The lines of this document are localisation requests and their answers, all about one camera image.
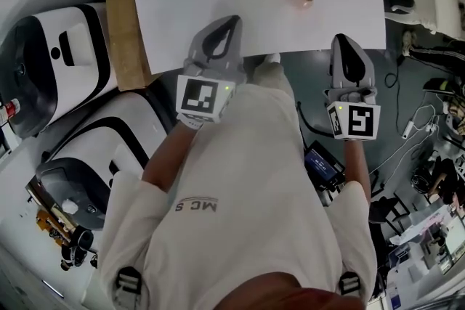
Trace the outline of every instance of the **wooden board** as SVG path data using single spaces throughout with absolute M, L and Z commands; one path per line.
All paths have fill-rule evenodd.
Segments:
M 150 72 L 135 0 L 107 0 L 110 53 L 120 91 L 149 86 Z
M 330 49 L 337 33 L 363 48 L 384 49 L 383 0 L 315 0 L 297 9 L 289 0 L 136 0 L 153 73 L 181 68 L 194 35 L 224 16 L 243 19 L 241 54 Z

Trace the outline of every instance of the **gray floor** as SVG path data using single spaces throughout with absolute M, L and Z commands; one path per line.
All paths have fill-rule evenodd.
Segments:
M 418 43 L 422 46 L 445 45 L 441 35 L 432 36 L 421 26 L 415 28 L 418 35 Z M 369 50 L 368 54 L 373 60 L 376 71 L 376 87 L 378 89 L 377 102 L 381 105 L 381 121 L 378 138 L 375 141 L 365 143 L 365 152 L 370 170 L 378 167 L 387 159 L 399 146 L 405 143 L 400 134 L 403 133 L 405 125 L 412 118 L 417 107 L 424 98 L 423 85 L 430 78 L 446 77 L 448 74 L 423 65 L 412 59 L 406 59 L 400 66 L 400 100 L 399 100 L 399 130 L 396 129 L 396 96 L 397 86 L 388 89 L 384 84 L 384 77 L 387 73 L 396 73 L 396 59 L 400 55 L 400 47 L 404 25 L 387 21 L 387 50 Z M 262 57 L 246 59 L 246 69 L 254 66 L 262 60 Z M 296 96 L 296 101 L 302 103 L 302 109 L 306 119 L 317 129 L 331 131 L 331 124 L 325 108 L 325 97 L 323 90 L 329 87 L 331 78 L 328 75 L 330 62 L 329 51 L 321 52 L 294 52 L 285 53 L 281 56 L 281 63 L 286 75 L 291 82 Z M 168 86 L 169 91 L 174 94 L 176 89 L 176 77 L 179 71 L 164 74 L 163 82 Z M 432 103 L 437 113 L 442 111 L 440 101 L 433 94 L 427 94 L 425 104 Z M 416 117 L 417 127 L 425 124 L 432 115 L 431 109 L 423 109 Z M 318 140 L 327 150 L 336 156 L 341 162 L 343 159 L 343 142 L 329 139 L 324 136 L 315 135 L 309 132 L 302 124 L 302 132 L 307 144 Z M 403 154 L 413 145 L 418 144 L 426 136 L 425 132 L 417 134 L 410 140 L 404 148 L 399 151 L 388 163 L 379 169 L 380 181 L 386 181 L 391 175 Z M 393 192 L 399 195 L 405 204 L 411 208 L 415 203 L 418 209 L 426 206 L 425 199 L 411 187 L 410 178 L 413 169 L 419 164 L 422 153 L 429 153 L 437 135 L 431 136 L 419 148 L 409 152 L 403 159 L 396 174 L 391 178 L 386 186 L 385 192 L 379 197 L 389 197 Z

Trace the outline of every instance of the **desk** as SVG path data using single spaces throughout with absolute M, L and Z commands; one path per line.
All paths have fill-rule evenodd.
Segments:
M 152 73 L 182 67 L 193 36 L 213 20 L 243 18 L 241 54 L 330 49 L 337 33 L 363 48 L 385 49 L 383 0 L 315 0 L 297 9 L 289 0 L 136 0 Z

